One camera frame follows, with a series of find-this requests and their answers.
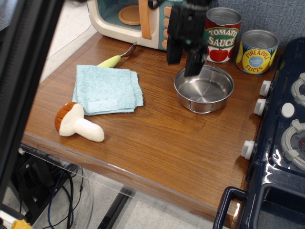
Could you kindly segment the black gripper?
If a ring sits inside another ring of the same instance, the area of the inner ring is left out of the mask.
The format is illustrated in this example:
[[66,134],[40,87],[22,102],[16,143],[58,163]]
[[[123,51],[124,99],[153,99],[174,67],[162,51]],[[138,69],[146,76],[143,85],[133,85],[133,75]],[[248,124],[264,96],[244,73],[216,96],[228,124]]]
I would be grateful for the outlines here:
[[167,62],[179,63],[183,44],[192,44],[187,49],[185,77],[198,75],[206,61],[207,45],[203,31],[207,11],[207,3],[183,3],[172,7],[168,25]]

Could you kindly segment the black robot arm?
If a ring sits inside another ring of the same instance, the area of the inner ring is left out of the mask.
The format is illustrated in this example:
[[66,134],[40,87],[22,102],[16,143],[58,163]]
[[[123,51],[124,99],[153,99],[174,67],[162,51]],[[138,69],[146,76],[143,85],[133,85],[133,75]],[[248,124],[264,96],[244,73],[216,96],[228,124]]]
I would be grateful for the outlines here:
[[[59,19],[61,0],[21,0],[6,33],[0,54],[0,192],[5,193],[17,150],[25,139],[24,129],[39,85],[46,55]],[[122,182],[129,187],[142,189],[166,200],[174,199],[183,208],[203,210],[206,204],[189,195],[179,193],[154,181],[137,178],[127,170],[92,156],[74,153],[73,163],[90,171]]]

